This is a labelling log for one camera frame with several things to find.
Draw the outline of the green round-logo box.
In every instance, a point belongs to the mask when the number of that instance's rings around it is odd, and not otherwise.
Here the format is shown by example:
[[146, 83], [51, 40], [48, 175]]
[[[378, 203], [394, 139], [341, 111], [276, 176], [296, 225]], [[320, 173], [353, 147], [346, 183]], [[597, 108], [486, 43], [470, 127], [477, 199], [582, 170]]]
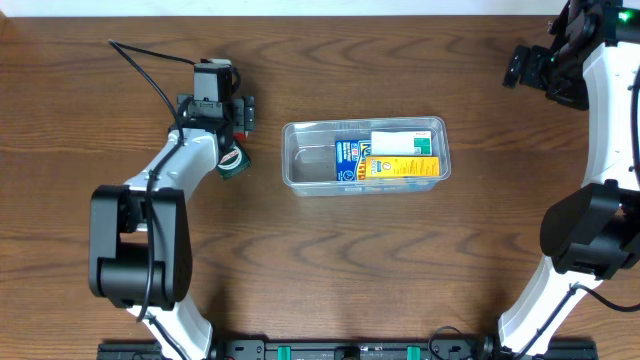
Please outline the green round-logo box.
[[222, 155], [216, 169], [223, 180], [229, 180], [248, 169], [250, 165], [251, 159], [244, 148], [238, 142], [234, 142]]

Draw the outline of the blue Kool Fever box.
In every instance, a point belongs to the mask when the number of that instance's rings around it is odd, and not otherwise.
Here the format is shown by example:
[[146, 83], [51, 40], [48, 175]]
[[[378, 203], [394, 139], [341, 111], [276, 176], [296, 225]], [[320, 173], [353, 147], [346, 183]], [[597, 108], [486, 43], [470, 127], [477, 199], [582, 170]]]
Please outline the blue Kool Fever box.
[[370, 140], [340, 140], [335, 142], [336, 180], [341, 182], [365, 179], [366, 157], [371, 154]]

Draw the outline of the yellow medicine box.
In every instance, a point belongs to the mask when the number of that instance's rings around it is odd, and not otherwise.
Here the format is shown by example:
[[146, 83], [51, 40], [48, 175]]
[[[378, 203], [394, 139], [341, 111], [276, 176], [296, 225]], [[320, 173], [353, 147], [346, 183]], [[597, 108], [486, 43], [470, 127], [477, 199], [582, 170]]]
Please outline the yellow medicine box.
[[440, 160], [425, 156], [371, 156], [365, 161], [366, 179], [438, 177]]

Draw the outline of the white Panadol box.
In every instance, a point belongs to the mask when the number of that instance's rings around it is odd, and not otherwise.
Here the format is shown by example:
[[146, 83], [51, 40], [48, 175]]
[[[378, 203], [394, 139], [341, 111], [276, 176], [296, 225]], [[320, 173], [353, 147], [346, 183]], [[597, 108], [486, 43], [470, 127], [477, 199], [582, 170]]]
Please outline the white Panadol box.
[[431, 156], [430, 131], [404, 131], [371, 133], [371, 153], [390, 156]]

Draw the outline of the red medicine box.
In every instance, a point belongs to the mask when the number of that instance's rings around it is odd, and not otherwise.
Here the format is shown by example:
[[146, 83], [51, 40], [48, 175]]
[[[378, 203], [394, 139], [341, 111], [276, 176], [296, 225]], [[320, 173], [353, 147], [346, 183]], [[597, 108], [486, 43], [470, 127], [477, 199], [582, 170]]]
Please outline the red medicine box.
[[235, 138], [236, 140], [243, 141], [243, 140], [245, 140], [245, 139], [247, 138], [247, 134], [246, 134], [245, 132], [235, 133], [235, 134], [234, 134], [234, 138]]

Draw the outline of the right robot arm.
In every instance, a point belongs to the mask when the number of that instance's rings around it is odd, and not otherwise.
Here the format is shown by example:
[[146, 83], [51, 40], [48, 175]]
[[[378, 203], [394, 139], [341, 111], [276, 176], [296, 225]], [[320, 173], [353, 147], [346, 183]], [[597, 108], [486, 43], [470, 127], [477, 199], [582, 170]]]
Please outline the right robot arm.
[[590, 295], [617, 312], [639, 309], [596, 291], [639, 261], [639, 4], [569, 1], [548, 32], [550, 47], [514, 50], [503, 84], [588, 112], [585, 175], [579, 190], [546, 211], [541, 261], [476, 359], [594, 359], [594, 343], [553, 337], [579, 301]]

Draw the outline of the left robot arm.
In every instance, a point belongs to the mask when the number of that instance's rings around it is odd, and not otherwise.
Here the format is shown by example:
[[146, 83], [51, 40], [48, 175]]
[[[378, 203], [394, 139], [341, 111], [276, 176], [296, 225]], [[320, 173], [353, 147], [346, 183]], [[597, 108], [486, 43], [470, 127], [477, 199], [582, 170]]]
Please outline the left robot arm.
[[228, 59], [194, 66], [194, 91], [177, 98], [167, 143], [122, 185], [101, 185], [90, 202], [89, 287], [136, 316], [154, 341], [101, 344], [100, 359], [216, 359], [214, 327], [189, 287], [193, 255], [186, 204], [212, 171], [229, 179], [251, 160], [241, 147], [255, 128], [255, 100], [235, 97]]

